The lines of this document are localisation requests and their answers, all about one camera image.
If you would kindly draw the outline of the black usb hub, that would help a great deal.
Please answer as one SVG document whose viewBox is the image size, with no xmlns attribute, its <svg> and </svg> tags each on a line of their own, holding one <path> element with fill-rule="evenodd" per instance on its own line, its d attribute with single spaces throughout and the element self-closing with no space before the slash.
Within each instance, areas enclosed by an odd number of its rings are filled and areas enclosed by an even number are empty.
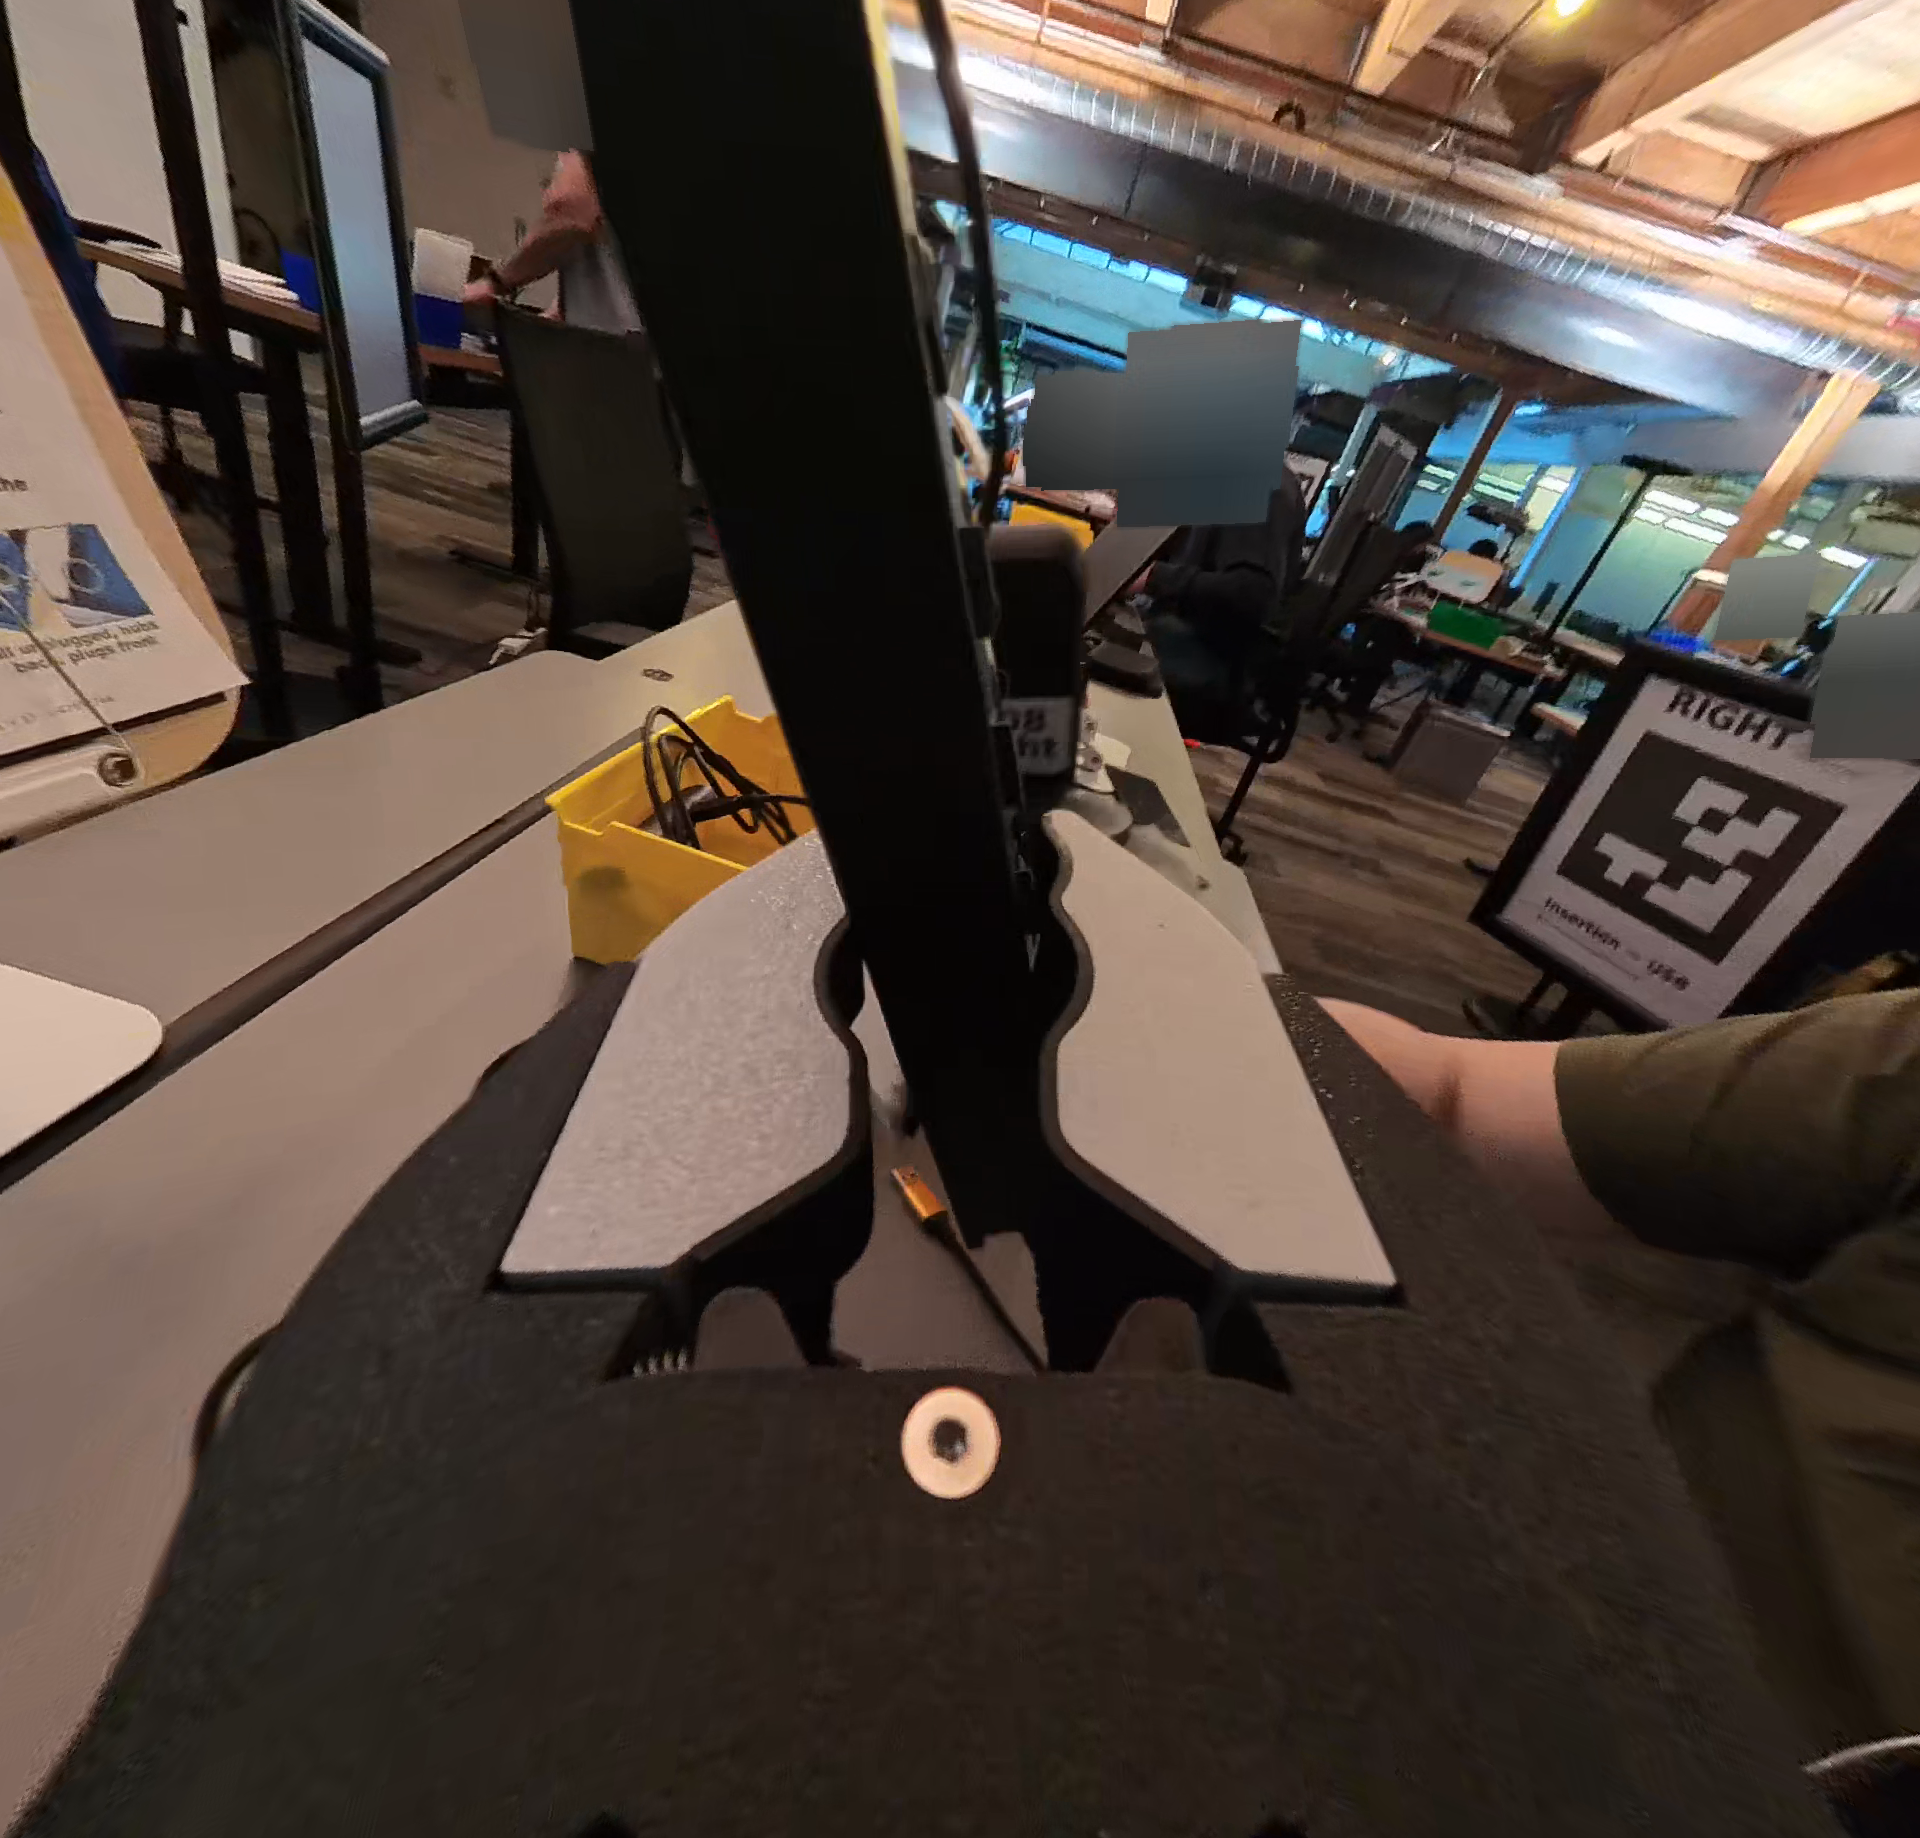
<svg viewBox="0 0 1920 1838">
<path fill-rule="evenodd" d="M 595 192 L 946 1200 L 1045 1204 L 1016 838 L 877 0 L 568 0 Z"/>
</svg>

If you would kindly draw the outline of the wooden pillar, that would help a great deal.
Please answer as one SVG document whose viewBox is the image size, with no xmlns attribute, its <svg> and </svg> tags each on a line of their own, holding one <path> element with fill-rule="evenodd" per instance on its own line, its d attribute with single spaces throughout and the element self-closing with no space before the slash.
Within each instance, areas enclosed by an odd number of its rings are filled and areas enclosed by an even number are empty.
<svg viewBox="0 0 1920 1838">
<path fill-rule="evenodd" d="M 1667 608 L 1663 628 L 1695 638 L 1711 626 L 1715 646 L 1751 652 L 1800 632 L 1818 553 L 1800 547 L 1765 557 L 1763 547 L 1879 392 L 1860 373 L 1826 379 L 1715 547 L 1707 565 L 1715 579 L 1691 579 Z"/>
</svg>

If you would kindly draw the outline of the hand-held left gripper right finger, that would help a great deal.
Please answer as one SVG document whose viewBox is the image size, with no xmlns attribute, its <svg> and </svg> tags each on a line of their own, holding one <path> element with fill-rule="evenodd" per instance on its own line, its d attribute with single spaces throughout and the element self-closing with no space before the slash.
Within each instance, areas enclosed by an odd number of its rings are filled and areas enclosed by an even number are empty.
<svg viewBox="0 0 1920 1838">
<path fill-rule="evenodd" d="M 1039 1044 L 1061 1163 L 1249 1298 L 1388 1299 L 1398 1280 L 1253 955 L 1087 818 L 1051 810 L 1073 983 Z"/>
</svg>

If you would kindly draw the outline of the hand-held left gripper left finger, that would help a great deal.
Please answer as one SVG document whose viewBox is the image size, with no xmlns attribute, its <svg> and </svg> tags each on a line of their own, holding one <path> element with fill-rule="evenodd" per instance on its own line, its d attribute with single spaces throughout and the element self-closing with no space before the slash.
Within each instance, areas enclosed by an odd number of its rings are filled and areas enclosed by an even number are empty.
<svg viewBox="0 0 1920 1838">
<path fill-rule="evenodd" d="M 865 996 L 823 840 L 722 882 L 635 961 L 498 1278 L 691 1274 L 855 1167 Z"/>
</svg>

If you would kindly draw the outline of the black-framed marker sign stand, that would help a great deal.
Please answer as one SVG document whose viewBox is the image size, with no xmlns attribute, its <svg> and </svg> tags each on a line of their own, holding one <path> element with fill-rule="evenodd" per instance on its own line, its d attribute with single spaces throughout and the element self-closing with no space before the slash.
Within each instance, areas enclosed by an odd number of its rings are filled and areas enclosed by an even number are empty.
<svg viewBox="0 0 1920 1838">
<path fill-rule="evenodd" d="M 1796 684 L 1632 644 L 1471 923 L 1632 1032 L 1915 983 L 1915 765 L 1814 741 Z"/>
</svg>

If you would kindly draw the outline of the blue jacket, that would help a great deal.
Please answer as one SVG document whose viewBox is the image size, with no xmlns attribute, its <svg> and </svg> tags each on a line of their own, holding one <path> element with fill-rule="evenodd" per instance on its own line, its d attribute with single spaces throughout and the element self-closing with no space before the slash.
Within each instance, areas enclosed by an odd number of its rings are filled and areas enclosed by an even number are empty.
<svg viewBox="0 0 1920 1838">
<path fill-rule="evenodd" d="M 92 266 L 78 250 L 78 236 L 66 206 L 47 171 L 37 147 L 27 145 L 31 159 L 31 180 L 21 190 L 23 208 L 33 224 L 35 238 L 45 254 L 70 315 L 100 369 L 102 379 L 116 400 L 126 398 L 126 371 L 118 351 L 112 317 L 104 307 Z"/>
</svg>

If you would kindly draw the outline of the grey storage crate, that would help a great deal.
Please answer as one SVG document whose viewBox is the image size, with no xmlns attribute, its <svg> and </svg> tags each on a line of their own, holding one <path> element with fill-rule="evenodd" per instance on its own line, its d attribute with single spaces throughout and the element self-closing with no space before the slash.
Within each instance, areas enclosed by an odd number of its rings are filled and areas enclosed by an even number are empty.
<svg viewBox="0 0 1920 1838">
<path fill-rule="evenodd" d="M 1382 757 L 1404 789 L 1465 804 L 1507 749 L 1513 731 L 1438 699 L 1422 699 Z"/>
</svg>

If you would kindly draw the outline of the person's right forearm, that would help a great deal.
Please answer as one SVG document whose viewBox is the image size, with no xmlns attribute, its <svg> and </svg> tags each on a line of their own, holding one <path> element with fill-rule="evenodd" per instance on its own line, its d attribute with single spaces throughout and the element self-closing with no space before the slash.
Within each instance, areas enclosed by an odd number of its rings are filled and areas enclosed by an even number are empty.
<svg viewBox="0 0 1920 1838">
<path fill-rule="evenodd" d="M 1329 996 L 1317 1006 L 1535 1226 L 1558 1236 L 1610 1232 L 1562 1131 L 1554 1082 L 1560 1044 L 1436 1036 Z"/>
</svg>

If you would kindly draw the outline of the yellow plastic bin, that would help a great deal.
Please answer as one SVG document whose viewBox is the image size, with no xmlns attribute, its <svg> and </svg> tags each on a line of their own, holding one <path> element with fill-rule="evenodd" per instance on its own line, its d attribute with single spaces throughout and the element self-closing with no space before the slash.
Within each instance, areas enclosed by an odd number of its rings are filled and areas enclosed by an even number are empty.
<svg viewBox="0 0 1920 1838">
<path fill-rule="evenodd" d="M 689 719 L 655 705 L 635 741 L 546 798 L 572 951 L 635 959 L 732 876 L 813 828 L 776 717 L 730 697 Z"/>
</svg>

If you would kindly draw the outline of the black office chair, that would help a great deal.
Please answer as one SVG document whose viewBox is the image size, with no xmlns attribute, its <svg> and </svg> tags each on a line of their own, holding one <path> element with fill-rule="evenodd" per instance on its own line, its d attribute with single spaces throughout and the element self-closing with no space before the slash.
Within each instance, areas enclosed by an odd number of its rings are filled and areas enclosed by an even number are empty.
<svg viewBox="0 0 1920 1838">
<path fill-rule="evenodd" d="M 679 626 L 693 545 L 659 375 L 637 333 L 494 311 L 546 551 L 546 642 L 607 658 Z"/>
<path fill-rule="evenodd" d="M 1370 521 L 1331 579 L 1305 581 L 1259 630 L 1226 743 L 1241 753 L 1237 783 L 1212 818 L 1216 850 L 1230 866 L 1245 864 L 1235 828 L 1237 812 L 1261 769 L 1277 765 L 1291 747 L 1309 705 L 1333 666 L 1339 632 L 1378 586 L 1396 573 L 1416 571 L 1432 537 L 1430 521 L 1392 529 Z"/>
</svg>

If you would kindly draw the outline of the white stand base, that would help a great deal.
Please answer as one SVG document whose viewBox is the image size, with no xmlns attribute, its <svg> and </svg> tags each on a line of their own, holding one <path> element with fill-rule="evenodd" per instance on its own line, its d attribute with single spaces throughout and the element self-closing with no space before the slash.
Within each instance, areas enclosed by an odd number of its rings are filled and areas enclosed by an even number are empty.
<svg viewBox="0 0 1920 1838">
<path fill-rule="evenodd" d="M 140 1004 L 1 967 L 1 1155 L 120 1086 L 160 1042 L 160 1020 Z"/>
</svg>

